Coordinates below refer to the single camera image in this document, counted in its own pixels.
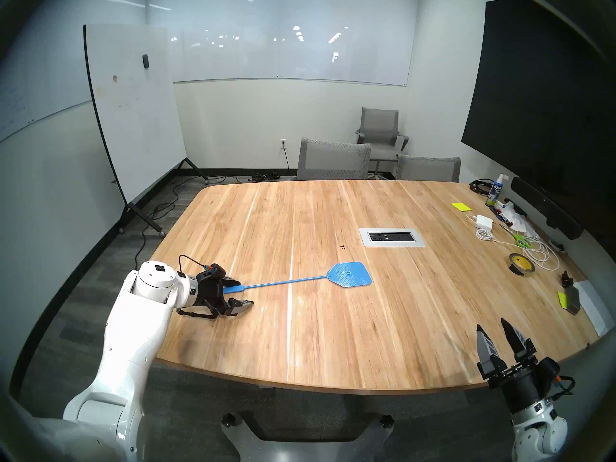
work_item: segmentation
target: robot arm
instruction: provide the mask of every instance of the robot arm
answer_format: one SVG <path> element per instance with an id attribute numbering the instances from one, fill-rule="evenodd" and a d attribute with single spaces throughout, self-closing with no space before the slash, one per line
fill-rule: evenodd
<path id="1" fill-rule="evenodd" d="M 187 306 L 204 306 L 211 312 L 205 315 L 210 319 L 219 314 L 235 316 L 253 302 L 225 301 L 223 286 L 234 284 L 239 282 L 226 278 L 225 271 L 216 264 L 205 267 L 197 276 L 176 272 L 156 261 L 146 261 L 138 272 L 131 271 L 105 325 L 96 378 L 68 403 L 63 419 L 96 428 L 105 440 L 120 445 L 127 460 L 141 460 L 143 392 L 171 313 Z"/>
<path id="2" fill-rule="evenodd" d="M 537 362 L 535 346 L 530 339 L 501 318 L 505 336 L 515 353 L 516 365 L 507 368 L 496 346 L 477 325 L 477 367 L 488 379 L 491 389 L 500 387 L 511 412 L 511 425 L 516 440 L 511 450 L 514 462 L 535 462 L 553 457 L 567 437 L 567 421 L 554 409 L 553 402 L 563 395 L 572 395 L 575 385 L 547 397 L 553 381 L 559 382 L 560 366 L 549 357 Z"/>

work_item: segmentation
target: green scissors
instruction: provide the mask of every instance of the green scissors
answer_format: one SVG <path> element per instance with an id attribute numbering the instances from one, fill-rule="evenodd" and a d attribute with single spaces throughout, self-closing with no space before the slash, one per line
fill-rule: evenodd
<path id="1" fill-rule="evenodd" d="M 512 232 L 507 227 L 503 227 L 503 228 L 507 230 L 513 238 L 516 239 L 517 246 L 520 246 L 521 248 L 532 248 L 532 245 L 522 235 Z"/>

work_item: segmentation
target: gray carpet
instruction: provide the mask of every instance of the gray carpet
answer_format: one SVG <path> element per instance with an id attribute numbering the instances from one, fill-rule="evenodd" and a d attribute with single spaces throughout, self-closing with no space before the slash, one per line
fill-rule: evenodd
<path id="1" fill-rule="evenodd" d="M 176 177 L 175 184 L 184 180 Z M 223 184 L 234 182 L 227 179 Z M 147 210 L 173 200 L 173 185 L 167 185 Z M 169 230 L 202 188 L 201 179 L 181 186 L 176 208 L 158 220 L 161 226 Z M 68 401 L 92 382 L 105 322 L 122 281 L 134 267 L 143 227 L 134 219 L 126 233 L 115 238 L 45 333 L 19 399 L 33 416 L 61 418 Z M 160 242 L 154 230 L 145 234 L 139 263 Z M 238 461 L 219 427 L 220 417 L 231 411 L 241 413 L 261 438 L 279 440 L 353 439 L 373 413 L 391 414 L 396 425 L 378 461 L 511 460 L 513 432 L 505 401 L 499 391 L 488 389 L 417 396 L 322 394 L 260 389 L 155 363 L 143 405 L 150 421 L 147 461 Z"/>

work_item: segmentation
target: white cable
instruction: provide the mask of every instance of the white cable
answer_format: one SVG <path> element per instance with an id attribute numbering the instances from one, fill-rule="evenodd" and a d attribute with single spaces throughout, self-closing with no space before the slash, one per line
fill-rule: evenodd
<path id="1" fill-rule="evenodd" d="M 468 215 L 466 217 L 473 222 L 475 221 L 473 220 L 473 218 L 469 217 Z M 478 239 L 483 240 L 484 242 L 492 241 L 495 243 L 508 244 L 511 246 L 515 246 L 516 248 L 521 248 L 522 254 L 526 258 L 534 261 L 535 265 L 537 265 L 539 268 L 543 268 L 544 270 L 547 270 L 549 272 L 555 272 L 561 266 L 561 261 L 559 260 L 556 252 L 552 250 L 548 245 L 543 243 L 541 241 L 541 238 L 539 237 L 524 237 L 524 239 L 531 245 L 531 248 L 523 248 L 515 243 L 501 242 L 500 240 L 495 240 L 494 235 L 492 235 L 492 232 L 490 230 L 479 229 L 475 232 L 475 236 Z M 534 244 L 538 244 L 539 247 L 532 248 Z M 550 257 L 551 257 L 550 251 L 556 258 L 556 268 L 547 268 L 546 266 L 543 265 L 543 263 L 546 263 L 546 261 L 550 260 Z"/>

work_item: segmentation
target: chair backrest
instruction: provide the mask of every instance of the chair backrest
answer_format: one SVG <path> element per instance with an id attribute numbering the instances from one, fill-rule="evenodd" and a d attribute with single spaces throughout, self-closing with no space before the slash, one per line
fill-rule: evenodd
<path id="1" fill-rule="evenodd" d="M 396 180 L 459 182 L 461 163 L 460 157 L 437 159 L 399 154 Z"/>
<path id="2" fill-rule="evenodd" d="M 302 137 L 297 180 L 367 179 L 369 164 L 369 143 L 322 142 Z"/>
<path id="3" fill-rule="evenodd" d="M 366 109 L 362 107 L 359 131 L 364 142 L 396 145 L 398 137 L 398 110 Z"/>

